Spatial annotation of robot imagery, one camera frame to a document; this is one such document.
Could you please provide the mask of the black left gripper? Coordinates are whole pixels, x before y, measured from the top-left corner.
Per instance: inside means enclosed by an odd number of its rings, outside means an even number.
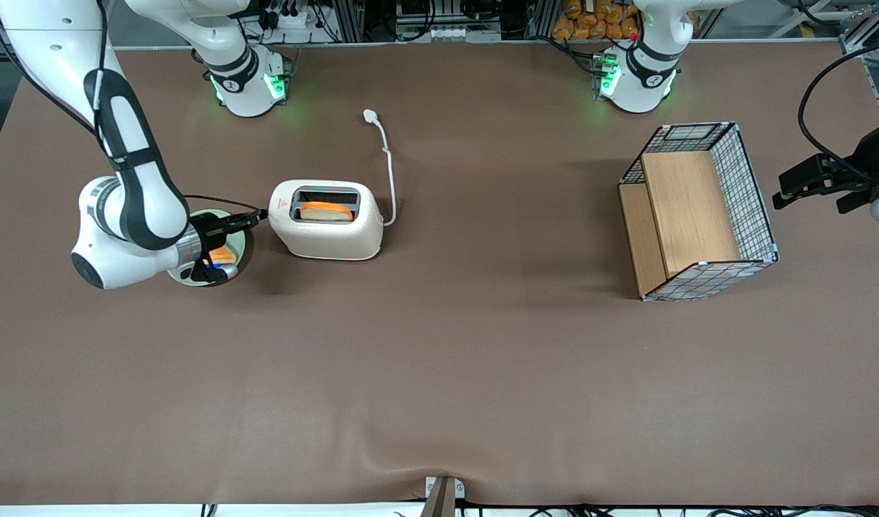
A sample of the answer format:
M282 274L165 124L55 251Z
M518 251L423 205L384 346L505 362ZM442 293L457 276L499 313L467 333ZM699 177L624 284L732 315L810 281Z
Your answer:
M879 127L857 143L848 157L822 157L814 154L778 176L780 190L772 196L775 210L782 210L803 197L803 190L826 196L838 192L840 215L879 200Z

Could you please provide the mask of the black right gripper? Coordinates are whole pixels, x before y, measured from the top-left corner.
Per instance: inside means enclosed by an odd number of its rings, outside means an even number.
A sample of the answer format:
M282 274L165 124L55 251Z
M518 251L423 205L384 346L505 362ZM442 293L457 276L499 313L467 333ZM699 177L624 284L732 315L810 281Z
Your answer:
M224 219L213 213L190 216L200 240L200 252L190 269L190 281L223 284L231 278L231 249L226 233L248 231L268 219L267 209L252 210Z

